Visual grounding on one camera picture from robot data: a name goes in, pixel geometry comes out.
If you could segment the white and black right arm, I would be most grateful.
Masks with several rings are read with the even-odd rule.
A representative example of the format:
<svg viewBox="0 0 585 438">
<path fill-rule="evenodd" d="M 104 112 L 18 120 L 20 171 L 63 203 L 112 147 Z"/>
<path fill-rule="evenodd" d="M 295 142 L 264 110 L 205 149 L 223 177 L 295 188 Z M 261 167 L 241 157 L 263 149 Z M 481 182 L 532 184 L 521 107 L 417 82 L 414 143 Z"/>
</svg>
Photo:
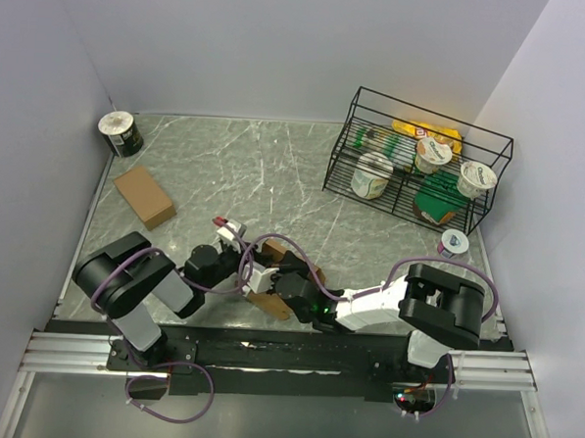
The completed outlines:
<svg viewBox="0 0 585 438">
<path fill-rule="evenodd" d="M 497 310 L 499 295 L 490 278 L 477 268 L 450 259 L 446 265 L 476 273 L 492 292 L 484 310 L 485 290 L 478 283 L 429 265 L 432 257 L 402 259 L 386 281 L 363 290 L 328 290 L 309 263 L 283 258 L 270 278 L 270 292 L 302 323 L 326 333 L 353 333 L 380 323 L 404 322 L 414 328 L 401 373 L 420 381 L 452 350 L 479 348 L 481 326 Z"/>
</svg>

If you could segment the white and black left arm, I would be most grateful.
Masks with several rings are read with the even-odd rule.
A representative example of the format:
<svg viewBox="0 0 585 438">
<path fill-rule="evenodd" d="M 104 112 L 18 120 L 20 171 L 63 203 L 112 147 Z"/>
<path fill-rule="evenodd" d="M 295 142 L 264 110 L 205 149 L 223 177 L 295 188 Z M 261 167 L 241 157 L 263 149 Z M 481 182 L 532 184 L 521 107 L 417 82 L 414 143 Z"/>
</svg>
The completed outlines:
<svg viewBox="0 0 585 438">
<path fill-rule="evenodd" d="M 194 315 L 208 293 L 238 272 L 246 248 L 242 240 L 198 245 L 178 267 L 133 231 L 78 261 L 72 280 L 122 335 L 134 362 L 152 370 L 166 358 L 168 336 L 150 316 L 146 297 L 154 295 L 180 318 Z"/>
</svg>

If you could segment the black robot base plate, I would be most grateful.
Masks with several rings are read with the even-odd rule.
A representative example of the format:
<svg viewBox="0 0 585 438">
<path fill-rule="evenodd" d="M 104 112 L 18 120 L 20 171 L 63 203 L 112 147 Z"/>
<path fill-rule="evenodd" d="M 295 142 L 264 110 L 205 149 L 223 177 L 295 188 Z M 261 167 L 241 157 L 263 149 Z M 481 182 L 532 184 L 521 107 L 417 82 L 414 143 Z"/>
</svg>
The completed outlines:
<svg viewBox="0 0 585 438">
<path fill-rule="evenodd" d="M 54 319 L 47 333 L 65 339 L 100 339 L 101 363 L 94 368 L 128 378 L 152 377 L 170 394 L 361 397 L 390 403 L 403 388 L 418 390 L 461 384 L 470 359 L 497 358 L 512 351 L 509 341 L 482 342 L 480 350 L 440 358 L 432 368 L 407 360 L 406 337 L 383 334 L 327 335 L 309 332 L 166 325 L 167 346 L 151 362 L 130 354 L 103 322 Z"/>
</svg>

